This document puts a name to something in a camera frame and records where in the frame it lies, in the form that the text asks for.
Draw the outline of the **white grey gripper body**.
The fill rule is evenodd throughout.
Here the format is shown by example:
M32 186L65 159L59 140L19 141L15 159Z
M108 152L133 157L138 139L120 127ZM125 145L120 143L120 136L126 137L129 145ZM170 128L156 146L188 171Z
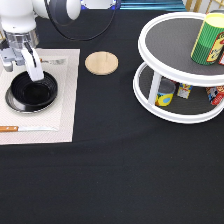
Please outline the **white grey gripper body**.
M44 78L40 58L35 50L39 43L36 30L25 33L4 32L5 39L0 43L0 59L7 72L13 71L13 63L26 66L30 79L35 82Z

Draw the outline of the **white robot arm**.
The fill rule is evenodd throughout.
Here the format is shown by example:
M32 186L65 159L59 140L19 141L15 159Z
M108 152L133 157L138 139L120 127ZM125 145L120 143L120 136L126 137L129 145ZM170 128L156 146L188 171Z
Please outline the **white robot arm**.
M81 11L80 0L0 0L0 59L6 71L13 71L13 62L25 65L32 81L44 78L40 58L35 50L39 43L35 17L52 19L67 25Z

